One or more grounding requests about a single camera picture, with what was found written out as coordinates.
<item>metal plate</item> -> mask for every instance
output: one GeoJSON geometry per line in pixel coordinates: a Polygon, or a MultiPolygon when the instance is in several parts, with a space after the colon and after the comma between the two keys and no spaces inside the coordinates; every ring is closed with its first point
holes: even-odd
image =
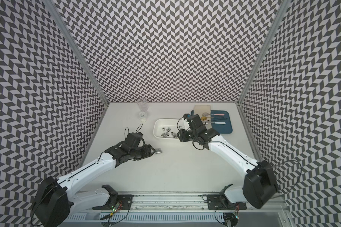
{"type": "MultiPolygon", "coordinates": [[[[133,195],[117,195],[116,197],[116,202],[122,202],[122,210],[130,210],[131,208],[131,204],[133,203],[133,195]]],[[[107,211],[107,210],[112,210],[112,206],[110,205],[103,205],[100,207],[93,207],[93,210],[103,210],[103,211],[107,211]]]]}
{"type": "Polygon", "coordinates": [[[133,195],[118,195],[117,201],[123,203],[121,210],[130,210],[133,203],[133,195]]]}
{"type": "Polygon", "coordinates": [[[234,203],[235,206],[230,209],[222,207],[220,195],[207,195],[207,205],[209,210],[234,210],[237,205],[239,205],[239,210],[246,210],[246,204],[243,202],[234,203]]]}

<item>floor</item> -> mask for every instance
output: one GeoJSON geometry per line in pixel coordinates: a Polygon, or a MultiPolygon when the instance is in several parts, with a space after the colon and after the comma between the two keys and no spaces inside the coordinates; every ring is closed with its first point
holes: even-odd
{"type": "MultiPolygon", "coordinates": [[[[141,133],[146,144],[161,148],[163,153],[141,161],[128,161],[100,175],[82,190],[95,190],[104,184],[118,192],[219,192],[228,184],[241,184],[235,169],[209,150],[196,150],[191,142],[159,139],[153,135],[155,121],[179,119],[190,113],[194,105],[205,103],[150,103],[148,120],[141,133]]],[[[235,103],[207,103],[212,110],[230,114],[233,132],[222,136],[241,152],[254,157],[235,103]]],[[[87,164],[107,148],[124,140],[124,129],[135,132],[141,124],[136,103],[111,103],[83,164],[87,164]]]]}

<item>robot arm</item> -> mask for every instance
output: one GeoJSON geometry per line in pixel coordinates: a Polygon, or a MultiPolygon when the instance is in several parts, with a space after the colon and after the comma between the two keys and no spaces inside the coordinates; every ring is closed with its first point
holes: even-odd
{"type": "Polygon", "coordinates": [[[197,142],[212,152],[217,153],[244,180],[243,184],[230,184],[220,195],[226,201],[236,203],[248,201],[255,208],[260,209],[277,191],[277,179],[272,166],[267,161],[257,161],[228,143],[216,130],[207,129],[198,115],[185,114],[184,126],[190,130],[181,129],[177,136],[181,142],[197,142]]]}
{"type": "Polygon", "coordinates": [[[109,185],[103,185],[95,191],[77,192],[96,177],[129,159],[138,161],[156,152],[156,149],[144,144],[141,133],[129,133],[125,141],[108,148],[87,165],[58,179],[44,179],[38,186],[32,210],[42,225],[55,227],[70,214],[96,206],[115,206],[117,192],[109,185]]]}

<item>chevron pattern wall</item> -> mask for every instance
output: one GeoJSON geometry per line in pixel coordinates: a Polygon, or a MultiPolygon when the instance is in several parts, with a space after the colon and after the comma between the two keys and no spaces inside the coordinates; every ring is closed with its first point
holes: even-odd
{"type": "Polygon", "coordinates": [[[280,0],[55,0],[110,102],[236,101],[280,0]]]}
{"type": "Polygon", "coordinates": [[[341,0],[292,1],[243,103],[298,226],[341,226],[341,0]]]}
{"type": "Polygon", "coordinates": [[[0,1],[2,226],[29,223],[38,183],[77,168],[103,111],[42,3],[0,1]]]}

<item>black cable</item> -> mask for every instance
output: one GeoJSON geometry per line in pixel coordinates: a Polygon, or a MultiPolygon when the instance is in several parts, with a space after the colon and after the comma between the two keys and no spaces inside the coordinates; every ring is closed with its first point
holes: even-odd
{"type": "Polygon", "coordinates": [[[130,133],[129,128],[126,127],[126,128],[125,128],[125,131],[124,131],[124,137],[125,137],[125,139],[126,139],[126,129],[127,129],[127,133],[128,133],[128,134],[130,133]]]}
{"type": "Polygon", "coordinates": [[[220,223],[221,225],[225,225],[225,224],[223,224],[223,223],[221,223],[218,219],[217,219],[217,217],[216,217],[216,211],[218,210],[218,209],[220,209],[220,208],[223,208],[223,207],[218,207],[218,208],[216,208],[216,210],[215,210],[215,213],[214,213],[214,216],[215,216],[215,219],[216,219],[216,221],[218,222],[218,223],[220,223]]]}
{"type": "MultiPolygon", "coordinates": [[[[299,180],[300,180],[300,178],[301,178],[301,176],[302,176],[302,169],[303,169],[303,167],[302,167],[302,164],[301,164],[299,161],[297,161],[297,160],[286,160],[286,161],[284,161],[284,162],[282,162],[282,163],[280,163],[280,164],[277,164],[277,165],[275,165],[275,166],[272,166],[272,168],[278,167],[278,166],[282,166],[282,165],[286,164],[287,162],[295,162],[295,163],[297,163],[297,164],[299,165],[299,167],[300,167],[299,176],[298,176],[296,182],[291,186],[291,187],[295,187],[295,186],[299,183],[299,180]]],[[[278,196],[272,197],[271,199],[278,198],[278,197],[282,197],[282,196],[283,196],[283,195],[278,195],[278,196]]]]}
{"type": "MultiPolygon", "coordinates": [[[[193,145],[194,148],[196,148],[196,147],[195,147],[194,141],[192,141],[192,145],[193,145]]],[[[196,149],[197,149],[197,150],[203,150],[205,147],[204,147],[204,146],[202,146],[202,147],[203,147],[202,149],[198,149],[198,148],[196,148],[196,149]]]]}
{"type": "Polygon", "coordinates": [[[255,166],[254,164],[250,163],[248,160],[246,160],[241,154],[239,154],[237,151],[235,151],[234,149],[232,149],[229,145],[227,145],[226,143],[223,143],[221,141],[210,141],[210,142],[204,142],[203,145],[205,145],[206,143],[222,143],[223,145],[225,145],[226,147],[230,148],[232,151],[234,151],[235,153],[237,153],[240,157],[242,157],[243,160],[245,160],[246,162],[248,162],[250,165],[255,166]]]}
{"type": "Polygon", "coordinates": [[[203,201],[207,202],[207,200],[205,200],[205,199],[203,198],[203,196],[205,196],[205,195],[206,195],[206,194],[203,194],[201,197],[202,197],[203,201]]]}
{"type": "Polygon", "coordinates": [[[50,193],[53,189],[55,189],[56,187],[57,187],[57,185],[55,185],[53,188],[51,188],[51,189],[49,190],[49,192],[47,192],[47,194],[46,194],[45,196],[42,197],[42,199],[41,199],[40,202],[38,203],[37,207],[36,207],[35,210],[33,211],[33,214],[32,214],[32,216],[31,216],[31,225],[32,225],[32,226],[41,226],[41,225],[42,225],[42,224],[40,224],[40,225],[34,225],[34,224],[33,224],[33,217],[34,217],[34,214],[35,214],[35,212],[37,211],[39,205],[40,205],[40,204],[43,202],[43,200],[47,197],[47,195],[49,195],[49,193],[50,193]]]}
{"type": "Polygon", "coordinates": [[[179,130],[179,128],[178,128],[178,123],[179,123],[179,121],[182,119],[183,117],[181,117],[178,121],[177,121],[177,129],[179,130]]]}
{"type": "Polygon", "coordinates": [[[141,130],[141,127],[143,127],[143,124],[140,124],[138,128],[136,129],[135,133],[138,133],[141,130]]]}
{"type": "Polygon", "coordinates": [[[127,204],[127,208],[128,208],[128,210],[127,210],[127,214],[126,214],[126,216],[123,218],[123,219],[121,219],[120,221],[118,221],[118,222],[115,222],[113,225],[111,225],[111,226],[114,226],[114,225],[116,225],[116,224],[118,224],[119,222],[121,222],[122,220],[124,220],[125,218],[127,218],[127,215],[129,214],[129,211],[130,211],[130,205],[129,205],[129,203],[127,204]]]}

